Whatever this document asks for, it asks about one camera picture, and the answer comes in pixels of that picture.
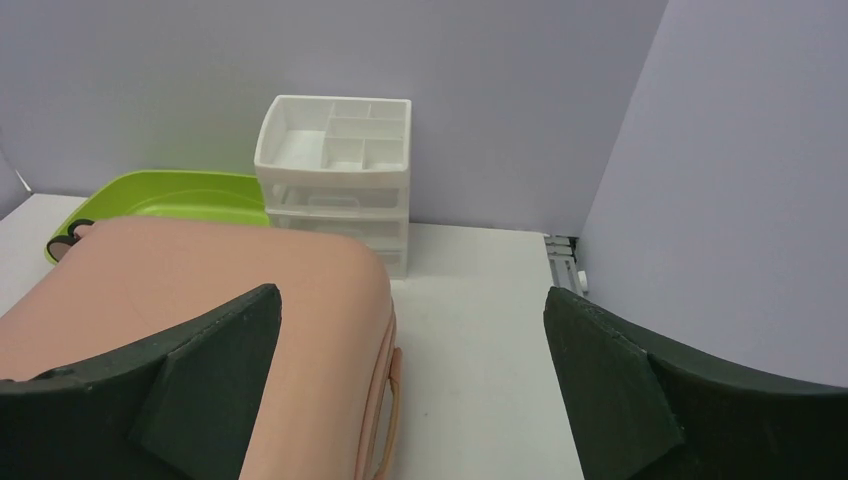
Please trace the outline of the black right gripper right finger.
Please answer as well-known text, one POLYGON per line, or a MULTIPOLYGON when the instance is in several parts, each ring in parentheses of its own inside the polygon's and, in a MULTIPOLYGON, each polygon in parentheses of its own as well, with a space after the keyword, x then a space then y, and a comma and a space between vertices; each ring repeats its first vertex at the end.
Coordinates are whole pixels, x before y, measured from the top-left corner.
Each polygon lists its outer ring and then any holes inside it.
POLYGON ((843 479, 847 392, 729 362, 554 287, 544 328, 588 479, 843 479))

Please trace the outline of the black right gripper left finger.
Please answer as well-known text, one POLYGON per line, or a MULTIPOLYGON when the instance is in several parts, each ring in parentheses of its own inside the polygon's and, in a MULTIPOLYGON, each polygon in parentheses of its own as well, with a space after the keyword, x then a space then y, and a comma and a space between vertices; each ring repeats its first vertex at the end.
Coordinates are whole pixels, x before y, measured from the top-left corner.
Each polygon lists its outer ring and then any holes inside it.
POLYGON ((235 479, 282 324, 271 284, 153 334, 125 311, 4 320, 5 479, 235 479))

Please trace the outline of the pink hard-shell suitcase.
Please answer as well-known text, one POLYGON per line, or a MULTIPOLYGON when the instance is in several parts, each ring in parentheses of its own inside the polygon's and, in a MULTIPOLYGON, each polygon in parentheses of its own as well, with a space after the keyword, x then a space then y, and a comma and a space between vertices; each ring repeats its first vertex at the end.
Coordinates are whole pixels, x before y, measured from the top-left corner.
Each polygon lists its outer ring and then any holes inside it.
POLYGON ((363 479, 402 353, 388 274, 350 237, 128 216, 82 225, 57 264, 1 319, 71 307, 125 311, 153 334, 264 284, 282 324, 240 475, 363 479))

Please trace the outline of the green plastic tray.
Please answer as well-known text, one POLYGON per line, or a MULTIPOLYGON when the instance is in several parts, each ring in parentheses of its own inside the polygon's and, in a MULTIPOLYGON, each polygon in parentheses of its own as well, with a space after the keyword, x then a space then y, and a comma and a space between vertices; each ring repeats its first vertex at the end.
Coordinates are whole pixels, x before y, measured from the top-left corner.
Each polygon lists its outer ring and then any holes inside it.
POLYGON ((259 182, 254 176, 189 170, 139 170, 121 175, 85 200, 48 240, 44 255, 57 259, 55 245, 72 243, 86 222, 117 216, 160 216, 240 225, 268 226, 259 182))

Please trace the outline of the white plastic drawer organizer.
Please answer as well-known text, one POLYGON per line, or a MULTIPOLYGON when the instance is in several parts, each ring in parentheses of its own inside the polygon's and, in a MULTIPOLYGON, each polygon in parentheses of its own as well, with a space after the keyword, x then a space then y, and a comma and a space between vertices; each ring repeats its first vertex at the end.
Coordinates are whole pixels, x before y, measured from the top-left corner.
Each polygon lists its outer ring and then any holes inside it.
POLYGON ((411 113, 407 99, 277 96, 253 161, 270 224, 353 237, 406 277, 411 113))

